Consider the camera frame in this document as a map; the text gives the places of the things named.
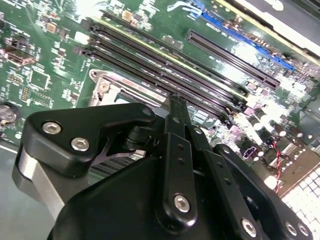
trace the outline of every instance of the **metal arm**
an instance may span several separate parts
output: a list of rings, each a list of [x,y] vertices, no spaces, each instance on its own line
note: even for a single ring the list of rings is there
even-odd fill
[[[226,145],[213,150],[185,100],[163,118],[140,103],[38,112],[25,122],[17,187],[56,219],[48,239],[312,240]],[[88,187],[90,167],[145,151]]]

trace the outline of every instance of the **screw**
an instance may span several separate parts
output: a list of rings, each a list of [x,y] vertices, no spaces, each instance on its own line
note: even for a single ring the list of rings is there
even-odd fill
[[[43,124],[42,129],[47,134],[58,134],[61,132],[61,126],[53,121],[48,121]]]
[[[298,223],[298,228],[299,228],[300,232],[303,233],[303,235],[305,235],[305,236],[307,236],[307,237],[309,236],[308,230],[307,230],[306,227],[303,226],[301,223]]]
[[[190,204],[188,200],[182,195],[177,195],[174,197],[174,205],[182,213],[187,213],[190,210]]]
[[[257,230],[255,229],[255,226],[248,219],[242,218],[241,224],[247,234],[253,238],[257,236]]]
[[[195,130],[195,132],[196,132],[197,134],[202,134],[202,131],[201,131],[200,128],[197,128],[197,127],[196,127],[194,130]]]
[[[223,149],[223,151],[224,151],[225,153],[227,153],[227,154],[230,153],[230,150],[229,150],[227,147],[224,146],[222,149]]]
[[[176,116],[174,116],[172,119],[173,119],[173,121],[175,121],[177,124],[180,123],[179,118],[177,118]]]
[[[82,137],[76,137],[71,141],[71,146],[74,150],[85,152],[89,149],[89,142]]]
[[[286,229],[288,229],[288,231],[293,235],[293,236],[297,236],[297,230],[294,228],[294,226],[291,225],[290,222],[285,222],[284,223]]]
[[[145,115],[148,115],[148,116],[151,116],[151,115],[152,115],[151,111],[150,111],[148,108],[143,109],[142,112],[143,112]]]

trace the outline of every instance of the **cable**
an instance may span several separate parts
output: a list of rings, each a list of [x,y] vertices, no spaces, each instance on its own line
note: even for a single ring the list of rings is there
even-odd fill
[[[276,187],[274,189],[275,193],[278,194],[279,192],[279,189],[280,189],[280,176],[281,176],[281,170],[280,170],[280,164],[282,162],[282,160],[280,159],[280,155],[281,155],[281,152],[277,149],[277,142],[274,141],[272,143],[272,146],[275,150],[275,156],[276,156],[276,170],[277,170],[277,173],[276,173]]]

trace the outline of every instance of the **black ram slot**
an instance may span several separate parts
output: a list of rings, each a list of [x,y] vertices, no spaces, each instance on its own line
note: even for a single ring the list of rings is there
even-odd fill
[[[91,50],[91,49],[82,49],[82,48],[78,48],[78,47],[76,47],[76,49],[74,49],[74,51],[81,54],[81,55],[85,55],[90,58],[96,58],[98,60],[106,62],[112,66],[115,66],[116,68],[120,68],[122,71],[129,74],[130,76],[137,78],[137,79],[141,79],[142,81],[144,81],[148,84],[154,85],[154,86],[156,86],[156,88],[158,88],[161,91],[164,91],[167,93],[172,93],[172,94],[175,94],[175,93],[177,93],[177,91],[179,91],[178,89],[175,89],[175,87],[163,83],[161,80],[157,79],[156,77],[152,76],[151,74],[148,74],[142,70],[139,70],[126,62],[119,61],[116,57],[114,57],[112,55],[107,55],[107,54],[105,54],[101,51],[98,51],[96,49]],[[185,94],[183,92],[182,93],[180,92],[180,94],[191,105],[204,111],[205,113],[210,114],[211,117],[214,117],[217,119],[222,119],[222,117],[226,116],[223,112],[216,110],[213,106],[208,105],[208,103],[206,103],[206,101],[202,100],[199,97],[192,98],[191,95]]]
[[[188,70],[184,69],[183,67],[178,66],[172,61],[169,61],[165,57],[158,55],[151,50],[147,49],[143,45],[132,41],[131,39],[127,38],[126,36],[123,36],[122,34],[118,33],[117,31],[114,31],[112,29],[107,28],[106,26],[102,26],[98,34],[101,36],[106,36],[108,39],[114,39],[118,41],[119,43],[134,49],[136,52],[145,55],[147,58],[150,60],[154,61],[157,64],[165,66],[167,69],[170,69],[172,72],[178,73],[180,76],[184,77],[187,81],[192,80],[195,83],[197,83],[201,88],[207,89],[216,95],[220,96],[223,99],[228,100],[229,102],[235,104],[236,106],[242,108],[243,110],[246,108],[247,102],[244,99],[240,99],[237,96],[234,96],[230,94],[229,92],[225,91],[222,88],[219,87],[213,87],[212,84],[207,82],[205,79],[202,79],[201,77],[189,72]],[[107,44],[108,42],[105,41],[103,38],[99,36],[94,36],[94,39],[90,39],[89,43],[90,44],[95,44],[97,41]]]
[[[192,65],[195,69],[197,69],[202,74],[207,75],[208,77],[216,80],[219,83],[226,84],[229,88],[233,89],[234,91],[236,91],[240,95],[243,95],[243,96],[246,97],[249,94],[248,90],[246,90],[240,84],[238,84],[238,83],[226,78],[225,76],[213,71],[209,67],[197,62],[196,60],[194,60],[193,58],[189,57],[188,55],[177,51],[172,46],[162,42],[161,40],[158,40],[157,38],[145,33],[144,31],[142,31],[140,29],[135,28],[134,26],[132,26],[129,23],[121,20],[120,18],[117,18],[116,16],[113,16],[111,13],[108,13],[108,12],[103,11],[103,10],[101,10],[101,12],[103,12],[103,16],[104,17],[109,18],[109,19],[115,21],[118,24],[121,24],[122,26],[126,27],[128,30],[139,34],[140,36],[150,40],[151,42],[154,42],[154,43],[158,44],[159,46],[161,46],[163,48],[166,48],[173,55],[177,56],[178,58],[180,58],[183,61],[188,62],[190,65]],[[92,24],[90,24],[88,21],[82,21],[81,25],[87,31],[89,31],[90,28],[92,27]],[[93,27],[94,26],[98,27],[98,29],[102,29],[102,30],[103,29],[107,29],[107,30],[109,30],[109,28],[107,26],[105,26],[103,24],[100,24],[100,23],[97,23],[97,22],[94,23]]]
[[[174,77],[170,75],[169,73],[163,71],[161,68],[157,67],[156,65],[149,63],[147,61],[141,60],[138,56],[127,52],[126,50],[122,49],[121,47],[118,47],[116,45],[110,44],[109,42],[100,42],[100,45],[96,45],[94,47],[98,47],[104,51],[107,51],[109,53],[112,53],[113,55],[119,55],[125,58],[126,60],[131,61],[133,64],[142,67],[145,71],[151,73],[154,76],[157,76],[159,79],[163,79],[174,86],[177,86],[179,89],[183,90],[185,93],[192,94],[193,96],[199,96],[199,90],[192,85],[187,85],[183,84],[181,80],[177,77]],[[215,106],[216,108],[220,108],[222,111],[225,111],[228,109],[229,111],[236,112],[237,110],[225,103],[225,102],[220,102],[219,99],[215,98],[212,95],[208,95],[207,93],[203,93],[200,95],[200,97]]]
[[[198,48],[206,51],[207,53],[212,54],[215,58],[220,59],[225,63],[228,63],[229,65],[239,69],[241,72],[247,74],[249,77],[265,87],[275,90],[280,85],[280,81],[274,79],[258,68],[248,64],[241,58],[223,49],[213,41],[205,38],[192,29],[189,30],[186,40],[189,43],[197,46]]]
[[[118,47],[117,45],[115,44],[112,44],[110,42],[107,42],[105,40],[103,40],[101,37],[98,37],[98,36],[95,36],[95,39],[91,39],[89,41],[89,44],[90,45],[94,45],[94,46],[98,46],[98,47],[101,47],[101,48],[108,48],[109,50],[108,51],[114,51],[116,52],[117,54],[121,54],[123,57],[126,57],[126,55],[128,54],[125,50],[123,50],[122,48]],[[172,72],[175,72],[176,70],[176,66],[174,67],[173,65],[170,65],[170,64],[166,64],[166,59],[162,56],[159,56],[153,52],[150,52],[150,51],[146,51],[147,49],[141,47],[138,45],[138,47],[133,47],[132,45],[129,45],[127,44],[128,47],[131,47],[132,49],[134,49],[136,52],[138,52],[139,54],[141,55],[145,55],[149,60],[159,64],[159,65],[162,65],[163,67],[169,69],[170,71]],[[194,76],[194,77],[191,77],[192,75],[185,75],[185,72],[181,72],[179,70],[176,70],[176,72],[184,77],[187,81],[190,81],[189,79],[192,79],[195,83],[197,83],[201,88],[203,89],[207,89],[209,90],[210,92],[212,92],[213,94],[216,94],[218,96],[220,96],[222,99],[226,99],[226,100],[229,100],[230,103],[232,104],[235,104],[236,106],[239,106],[241,107],[242,109],[244,109],[246,107],[246,102],[243,100],[243,99],[239,99],[237,97],[234,97],[234,96],[230,96],[230,94],[228,92],[225,92],[221,89],[215,89],[215,88],[212,88],[212,85],[209,84],[208,82],[205,82],[203,81],[202,79],[199,79],[197,78],[197,76]]]

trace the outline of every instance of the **motherboard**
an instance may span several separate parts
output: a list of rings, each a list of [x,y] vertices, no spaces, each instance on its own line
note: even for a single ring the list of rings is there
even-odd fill
[[[7,142],[20,143],[34,112],[131,102],[157,111],[179,93],[210,144],[227,144],[249,166],[263,161],[276,175],[306,151],[300,113],[319,92],[319,56],[224,0],[0,6],[0,138]]]

